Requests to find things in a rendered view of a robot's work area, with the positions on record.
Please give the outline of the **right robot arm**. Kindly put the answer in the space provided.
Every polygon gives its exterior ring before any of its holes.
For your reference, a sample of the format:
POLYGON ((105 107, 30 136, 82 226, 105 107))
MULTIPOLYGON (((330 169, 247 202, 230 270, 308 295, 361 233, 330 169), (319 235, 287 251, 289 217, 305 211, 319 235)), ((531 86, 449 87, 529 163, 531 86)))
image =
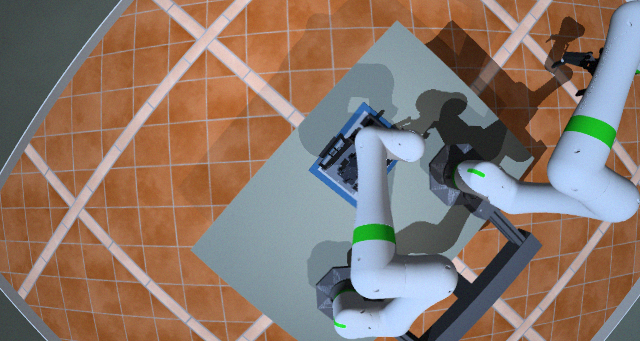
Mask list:
POLYGON ((509 214, 561 213, 613 223, 632 217, 639 191, 605 163, 634 75, 640 74, 640 0, 614 11, 599 53, 593 77, 548 161, 550 183, 519 181, 491 161, 458 157, 444 168, 446 186, 509 214))

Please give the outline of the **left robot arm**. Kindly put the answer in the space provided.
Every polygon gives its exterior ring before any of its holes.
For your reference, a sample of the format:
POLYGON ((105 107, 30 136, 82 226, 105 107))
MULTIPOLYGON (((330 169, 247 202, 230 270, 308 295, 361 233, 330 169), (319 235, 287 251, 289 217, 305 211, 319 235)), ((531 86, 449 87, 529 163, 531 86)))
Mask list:
POLYGON ((330 291, 334 326, 348 339, 398 337, 422 312, 453 293, 458 273, 440 254, 397 254, 387 159, 419 160, 426 149, 424 137, 412 129, 364 127, 355 137, 355 148, 358 196, 351 280, 338 282, 330 291), (394 299, 372 300, 381 298, 394 299))

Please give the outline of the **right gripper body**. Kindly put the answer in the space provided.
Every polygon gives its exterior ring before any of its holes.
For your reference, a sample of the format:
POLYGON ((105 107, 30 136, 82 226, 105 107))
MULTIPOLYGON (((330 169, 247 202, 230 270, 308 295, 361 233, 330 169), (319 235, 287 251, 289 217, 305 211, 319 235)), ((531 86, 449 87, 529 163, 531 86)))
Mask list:
MULTIPOLYGON (((591 61, 589 64, 589 67, 593 67, 596 68, 598 65, 598 62, 600 60, 600 58, 594 58, 596 61, 591 61)), ((589 73, 591 73, 591 75, 593 76, 594 72, 591 72, 590 70, 587 70, 589 73)))

